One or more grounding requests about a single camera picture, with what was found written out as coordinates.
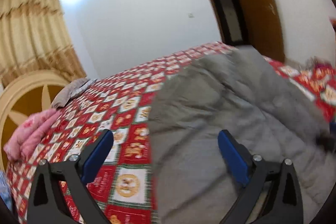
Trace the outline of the beige gold curtain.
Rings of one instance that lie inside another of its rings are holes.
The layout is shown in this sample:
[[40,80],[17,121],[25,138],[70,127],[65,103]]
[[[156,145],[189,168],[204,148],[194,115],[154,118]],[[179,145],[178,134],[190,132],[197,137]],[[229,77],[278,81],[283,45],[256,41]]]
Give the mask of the beige gold curtain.
[[59,0],[1,0],[1,84],[52,70],[68,81],[86,76]]

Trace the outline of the cream round wooden headboard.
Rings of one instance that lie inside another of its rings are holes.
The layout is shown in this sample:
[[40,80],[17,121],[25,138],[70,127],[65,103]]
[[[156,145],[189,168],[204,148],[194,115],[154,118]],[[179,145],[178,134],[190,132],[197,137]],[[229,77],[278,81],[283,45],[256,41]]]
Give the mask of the cream round wooden headboard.
[[15,129],[31,114],[47,110],[58,92],[69,81],[54,71],[27,73],[11,82],[1,93],[1,170],[5,171],[8,157],[3,146]]

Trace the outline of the grey padded jacket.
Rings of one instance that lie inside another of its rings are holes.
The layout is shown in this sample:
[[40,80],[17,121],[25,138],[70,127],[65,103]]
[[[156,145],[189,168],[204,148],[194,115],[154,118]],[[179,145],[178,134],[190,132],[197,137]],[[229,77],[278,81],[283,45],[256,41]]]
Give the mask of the grey padded jacket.
[[316,142],[329,131],[321,110],[251,47],[194,60],[166,81],[148,127],[161,223],[219,223],[236,201],[222,130],[265,160],[293,161],[305,223],[335,184],[335,155]]

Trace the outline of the pile of clothes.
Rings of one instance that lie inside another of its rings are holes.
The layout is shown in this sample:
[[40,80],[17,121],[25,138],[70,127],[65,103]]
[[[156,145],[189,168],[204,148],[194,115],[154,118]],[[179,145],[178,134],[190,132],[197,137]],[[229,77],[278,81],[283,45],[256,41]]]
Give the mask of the pile of clothes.
[[317,68],[332,68],[331,62],[322,59],[320,57],[314,56],[307,59],[305,63],[305,69],[313,70]]

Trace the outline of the striped grey pillow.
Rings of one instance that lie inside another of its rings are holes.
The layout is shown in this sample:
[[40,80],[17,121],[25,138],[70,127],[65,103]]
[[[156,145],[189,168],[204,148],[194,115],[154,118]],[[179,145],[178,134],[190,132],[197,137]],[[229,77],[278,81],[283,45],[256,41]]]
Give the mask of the striped grey pillow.
[[63,108],[71,100],[82,95],[97,79],[81,78],[72,81],[65,86],[51,103],[53,109]]

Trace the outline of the red patterned bed quilt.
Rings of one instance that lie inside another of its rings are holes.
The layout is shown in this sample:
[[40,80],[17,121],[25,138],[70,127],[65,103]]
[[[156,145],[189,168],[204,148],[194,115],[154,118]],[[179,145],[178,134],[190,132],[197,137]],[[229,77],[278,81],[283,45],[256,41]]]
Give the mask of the red patterned bed quilt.
[[[87,188],[112,223],[161,223],[151,164],[149,114],[166,81],[194,60],[240,48],[203,44],[138,65],[91,85],[66,106],[28,160],[9,164],[7,177],[18,221],[26,223],[33,176],[38,162],[62,162],[81,152],[105,129],[113,146],[95,180]],[[321,110],[329,126],[335,118],[335,69],[298,71],[262,56]]]

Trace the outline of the pink folded blanket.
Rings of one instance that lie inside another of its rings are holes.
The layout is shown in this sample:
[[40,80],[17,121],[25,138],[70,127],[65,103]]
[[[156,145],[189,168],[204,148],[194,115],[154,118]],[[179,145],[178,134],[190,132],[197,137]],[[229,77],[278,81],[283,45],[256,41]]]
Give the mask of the pink folded blanket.
[[29,116],[3,148],[9,161],[28,160],[60,114],[59,110],[48,109]]

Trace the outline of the brown wooden door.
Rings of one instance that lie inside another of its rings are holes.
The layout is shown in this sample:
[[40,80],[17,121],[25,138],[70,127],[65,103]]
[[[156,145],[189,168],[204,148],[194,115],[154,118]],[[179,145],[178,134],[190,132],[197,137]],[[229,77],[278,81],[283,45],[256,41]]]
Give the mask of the brown wooden door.
[[[239,0],[250,44],[262,55],[284,62],[284,40],[275,0]],[[276,15],[268,9],[272,4]]]

